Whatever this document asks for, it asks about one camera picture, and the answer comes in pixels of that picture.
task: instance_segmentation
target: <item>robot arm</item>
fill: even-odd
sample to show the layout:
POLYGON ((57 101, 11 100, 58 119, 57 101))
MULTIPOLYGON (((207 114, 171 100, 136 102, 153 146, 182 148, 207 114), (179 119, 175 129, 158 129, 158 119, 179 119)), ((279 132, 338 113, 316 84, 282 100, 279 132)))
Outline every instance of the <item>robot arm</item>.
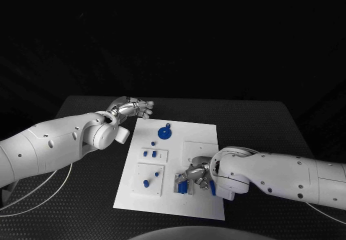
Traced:
POLYGON ((253 182, 269 195, 346 210, 346 164, 231 146, 204 163, 199 160, 178 182, 197 180, 197 173, 189 177, 195 168, 198 179, 210 174, 217 195, 228 200, 248 192, 253 182))
POLYGON ((149 119, 153 105, 125 96, 107 111, 45 121, 0 141, 0 187, 64 168, 114 140, 125 144, 130 131, 120 124, 127 116, 149 119))

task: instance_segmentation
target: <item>cable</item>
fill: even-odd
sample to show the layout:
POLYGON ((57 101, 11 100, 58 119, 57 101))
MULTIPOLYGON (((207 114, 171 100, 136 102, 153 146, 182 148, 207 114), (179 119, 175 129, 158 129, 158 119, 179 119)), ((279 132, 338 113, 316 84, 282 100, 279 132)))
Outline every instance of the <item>cable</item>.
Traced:
POLYGON ((15 202, 12 202, 9 205, 6 205, 5 207, 0 208, 0 211, 3 211, 8 207, 11 207, 13 204, 16 204, 18 202, 21 202, 25 198, 28 198, 35 192, 37 190, 41 189, 41 187, 47 184, 47 182, 50 181, 50 179, 52 178, 52 176, 57 174, 57 171, 52 173, 52 175, 50 176, 50 178, 45 180, 45 182, 21 198, 18 199, 15 202))
POLYGON ((16 216, 16 215, 19 215, 19 214, 28 213, 29 211, 32 211, 34 209, 37 209, 42 204, 45 204, 45 203, 51 200, 51 198, 57 195, 57 193, 60 192, 60 190, 63 189, 63 187, 64 187, 64 185, 65 185, 65 182, 67 182, 68 179, 70 179, 71 170, 73 170, 73 163, 71 163, 71 165, 70 165, 70 171, 68 171, 68 174, 67 174, 65 181, 64 181, 64 183, 61 184, 57 192, 54 193, 54 195, 52 195, 38 206, 35 206, 35 207, 31 208, 29 210, 22 211, 22 212, 19 212, 19 213, 15 213, 15 214, 11 214, 11 215, 0 215, 0 218, 3 218, 3 217, 12 217, 12 216, 16 216))
POLYGON ((321 212, 325 216, 328 216, 331 219, 336 220, 336 221, 338 221, 339 223, 342 223, 342 224, 346 224, 346 222, 338 220, 336 218, 334 218, 332 216, 329 216, 323 211, 321 211, 315 206, 312 206, 310 203, 306 202, 306 204, 308 204, 318 212, 321 212))

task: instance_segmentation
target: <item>black tabletop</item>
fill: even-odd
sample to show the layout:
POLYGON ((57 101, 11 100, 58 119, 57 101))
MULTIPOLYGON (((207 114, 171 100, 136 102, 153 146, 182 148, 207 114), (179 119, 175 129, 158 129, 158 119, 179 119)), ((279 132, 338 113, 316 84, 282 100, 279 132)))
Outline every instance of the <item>black tabletop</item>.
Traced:
MULTIPOLYGON (((117 97, 68 97, 57 118, 104 111, 117 97)), ((220 149, 238 146, 261 152, 313 158, 287 107, 277 101, 143 98, 155 100, 153 119, 215 124, 220 149)), ((123 123, 132 133, 137 117, 123 123)), ((345 239, 346 225, 306 203, 274 197, 250 185, 234 201, 224 200, 225 221, 113 208, 133 134, 126 144, 91 152, 74 163, 70 179, 55 197, 34 211, 0 217, 0 239, 127 240, 150 231, 179 226, 218 226, 279 240, 345 239)), ((42 189, 2 211, 15 214, 37 206, 60 188, 70 167, 58 171, 42 189)), ((19 181, 12 200, 44 182, 51 173, 19 181)), ((345 211, 325 207, 335 217, 345 211)))

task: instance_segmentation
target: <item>gray round object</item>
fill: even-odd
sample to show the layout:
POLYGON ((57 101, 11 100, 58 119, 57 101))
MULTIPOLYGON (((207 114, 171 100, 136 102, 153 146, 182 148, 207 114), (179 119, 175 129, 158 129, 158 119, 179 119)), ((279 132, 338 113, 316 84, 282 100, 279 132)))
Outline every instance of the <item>gray round object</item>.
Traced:
POLYGON ((148 232, 130 240, 274 240, 247 231, 215 226, 179 226, 148 232))

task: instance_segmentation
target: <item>black background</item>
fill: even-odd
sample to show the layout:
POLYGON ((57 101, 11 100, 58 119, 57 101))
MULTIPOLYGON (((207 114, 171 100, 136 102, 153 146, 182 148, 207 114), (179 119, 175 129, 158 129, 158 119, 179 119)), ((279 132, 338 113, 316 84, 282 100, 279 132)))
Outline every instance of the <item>black background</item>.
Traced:
POLYGON ((3 9, 0 138, 70 95, 269 100, 316 158, 346 163, 345 6, 3 9))

